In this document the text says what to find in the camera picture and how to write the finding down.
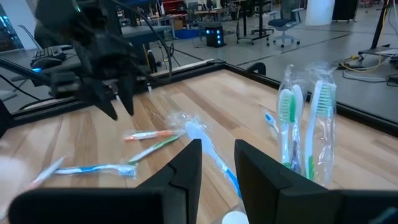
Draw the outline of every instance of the wooden tabletop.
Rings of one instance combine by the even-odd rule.
[[[212,9],[212,10],[202,10],[202,11],[195,11],[195,14],[216,14],[216,13],[223,13],[228,12],[228,9]]]
[[[264,120],[265,110],[275,115],[276,100],[277,90],[221,70],[134,96],[133,117],[114,101],[117,121],[89,107],[12,128],[0,139],[0,207],[62,156],[71,158],[65,166],[127,161],[160,139],[124,142],[126,130],[166,129],[167,118],[178,111],[196,115],[206,124],[218,154],[232,170],[235,139],[243,139],[278,158],[277,143]],[[111,174],[53,176],[42,187],[135,187],[189,142],[184,136],[145,158],[139,164],[136,180]],[[397,139],[337,116],[330,188],[397,190],[397,161]],[[212,223],[237,204],[238,196],[231,184],[213,160],[203,156],[198,223]]]

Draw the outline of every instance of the chair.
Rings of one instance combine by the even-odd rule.
[[[282,41],[280,47],[285,47],[285,40],[291,40],[292,42],[297,41],[296,44],[300,44],[300,40],[294,36],[286,35],[285,31],[299,25],[301,23],[300,11],[304,10],[299,8],[300,0],[282,0],[282,6],[280,8],[280,19],[276,18],[276,11],[270,12],[272,20],[268,22],[268,25],[275,28],[278,31],[282,31],[282,35],[274,37],[272,41],[276,43],[277,40]]]
[[[262,13],[263,10],[260,10],[260,7],[264,7],[266,5],[269,5],[270,11],[272,10],[272,1],[270,0],[254,0],[254,13],[259,14],[259,17],[262,19]],[[260,30],[267,35],[267,31],[271,31],[272,33],[274,33],[274,29],[268,29],[268,28],[258,28],[258,29],[254,29],[251,31],[251,34],[255,34],[256,32],[260,32]]]
[[[195,15],[195,12],[198,10],[199,4],[197,2],[190,2],[188,3],[187,7],[187,14],[188,14],[188,20],[187,20],[187,25],[190,27],[195,27],[197,26],[199,28],[199,39],[201,40],[202,38],[202,33],[201,33],[201,25],[198,22],[198,16]]]

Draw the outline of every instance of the green toothbrush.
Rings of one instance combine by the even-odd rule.
[[[279,94],[278,100],[278,119],[281,126],[279,131],[281,136],[282,164],[291,168],[289,153],[289,129],[295,121],[295,96],[288,89],[284,89]]]
[[[169,137],[168,139],[161,141],[157,144],[154,144],[153,146],[147,148],[146,150],[140,152],[139,154],[135,155],[133,158],[128,160],[129,165],[135,165],[138,161],[143,159],[144,157],[148,156],[149,154],[153,153],[154,151],[166,146],[167,144],[170,144],[171,142],[174,142],[180,137],[180,135],[173,135]]]

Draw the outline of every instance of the plastic packaging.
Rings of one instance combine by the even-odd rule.
[[[307,67],[314,87],[311,90],[305,154],[311,147],[313,150],[312,158],[305,156],[306,162],[309,161],[306,176],[320,185],[327,185],[333,179],[336,123],[336,85],[332,76],[334,69],[327,63],[313,63]]]
[[[63,156],[59,158],[57,161],[52,163],[50,166],[48,166],[46,169],[44,169],[26,188],[24,188],[21,192],[25,192],[28,190],[35,189],[42,185],[51,175],[59,168],[62,166],[64,160],[66,159],[66,156]],[[0,211],[0,222],[6,217],[6,210]]]
[[[136,177],[136,166],[122,165],[122,164],[99,164],[95,166],[81,166],[81,167],[65,167],[57,169],[54,174],[70,175],[70,174],[91,174],[94,172],[104,172],[123,176]]]
[[[182,130],[163,130],[163,131],[135,131],[128,130],[123,134],[125,141],[134,141],[141,139],[150,139],[156,137],[171,137],[173,135],[183,134]]]
[[[278,94],[278,148],[281,163],[298,174],[303,174],[300,132],[307,89],[308,79],[305,74],[293,72],[293,65],[289,65]]]
[[[183,112],[178,112],[171,114],[168,118],[169,126],[172,128],[184,128],[186,134],[191,140],[201,139],[202,151],[203,153],[209,155],[216,163],[220,171],[225,175],[225,177],[231,182],[232,186],[239,198],[241,198],[241,192],[239,190],[238,179],[231,169],[226,165],[226,163],[221,159],[221,157],[216,152],[216,147],[213,141],[210,139],[209,135],[206,133],[206,125],[200,122],[199,117],[191,116]]]

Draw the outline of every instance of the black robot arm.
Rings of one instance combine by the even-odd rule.
[[[120,35],[107,33],[107,17],[102,8],[81,7],[75,0],[39,0],[35,17],[45,28],[70,41],[81,62],[79,74],[51,74],[53,96],[76,96],[116,120],[118,116],[107,97],[107,92],[112,91],[133,115],[137,77],[149,75],[138,68],[140,60],[134,54],[134,46]]]

